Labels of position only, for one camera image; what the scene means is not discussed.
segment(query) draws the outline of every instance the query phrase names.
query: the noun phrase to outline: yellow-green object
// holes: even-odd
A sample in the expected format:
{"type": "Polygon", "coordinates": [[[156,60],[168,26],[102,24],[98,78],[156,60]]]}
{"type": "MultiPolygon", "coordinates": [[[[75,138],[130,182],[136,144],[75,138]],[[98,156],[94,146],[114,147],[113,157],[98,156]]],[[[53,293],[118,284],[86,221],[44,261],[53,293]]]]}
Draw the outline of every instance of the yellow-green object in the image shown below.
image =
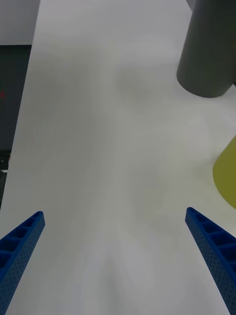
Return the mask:
{"type": "Polygon", "coordinates": [[[236,208],[236,136],[216,160],[213,179],[222,197],[236,208]]]}

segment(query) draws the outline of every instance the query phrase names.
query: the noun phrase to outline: dark floor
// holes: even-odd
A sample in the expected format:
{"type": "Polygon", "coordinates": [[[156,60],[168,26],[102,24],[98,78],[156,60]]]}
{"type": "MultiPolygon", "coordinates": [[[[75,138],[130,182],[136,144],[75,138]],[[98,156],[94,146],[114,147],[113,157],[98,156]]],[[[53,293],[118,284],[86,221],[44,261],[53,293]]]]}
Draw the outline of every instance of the dark floor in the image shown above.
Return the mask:
{"type": "MultiPolygon", "coordinates": [[[[0,170],[8,169],[31,45],[0,46],[0,170]]],[[[5,184],[1,174],[0,204],[5,184]]]]}

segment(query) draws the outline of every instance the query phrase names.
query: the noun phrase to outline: white table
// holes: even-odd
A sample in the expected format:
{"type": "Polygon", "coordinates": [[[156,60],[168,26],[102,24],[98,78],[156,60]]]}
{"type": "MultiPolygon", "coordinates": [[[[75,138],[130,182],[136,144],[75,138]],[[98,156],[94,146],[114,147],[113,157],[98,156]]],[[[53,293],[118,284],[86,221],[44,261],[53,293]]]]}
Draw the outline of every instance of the white table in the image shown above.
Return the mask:
{"type": "Polygon", "coordinates": [[[185,0],[41,0],[0,237],[46,227],[8,315],[222,315],[184,218],[236,235],[212,179],[236,92],[204,99],[176,68],[185,0]]]}

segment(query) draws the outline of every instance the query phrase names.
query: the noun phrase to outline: perforated plastic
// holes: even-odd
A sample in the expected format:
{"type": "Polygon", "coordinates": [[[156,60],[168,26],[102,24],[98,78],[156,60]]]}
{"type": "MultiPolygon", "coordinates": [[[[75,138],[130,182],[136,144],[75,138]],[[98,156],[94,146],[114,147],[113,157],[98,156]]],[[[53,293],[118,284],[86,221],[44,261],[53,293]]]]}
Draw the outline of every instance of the perforated plastic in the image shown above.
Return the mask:
{"type": "Polygon", "coordinates": [[[236,315],[236,238],[193,208],[187,223],[231,315],[236,315]]]}
{"type": "Polygon", "coordinates": [[[0,240],[0,315],[4,315],[45,226],[36,212],[0,240]]]}

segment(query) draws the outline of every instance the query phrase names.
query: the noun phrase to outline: gray cylinder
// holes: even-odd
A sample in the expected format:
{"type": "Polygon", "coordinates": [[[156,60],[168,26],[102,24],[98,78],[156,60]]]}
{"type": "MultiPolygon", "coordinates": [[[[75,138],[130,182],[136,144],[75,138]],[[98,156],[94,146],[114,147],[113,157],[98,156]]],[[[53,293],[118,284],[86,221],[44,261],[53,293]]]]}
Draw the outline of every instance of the gray cylinder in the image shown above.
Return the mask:
{"type": "Polygon", "coordinates": [[[236,80],[236,1],[197,0],[177,69],[178,82],[202,97],[223,95],[236,80]]]}

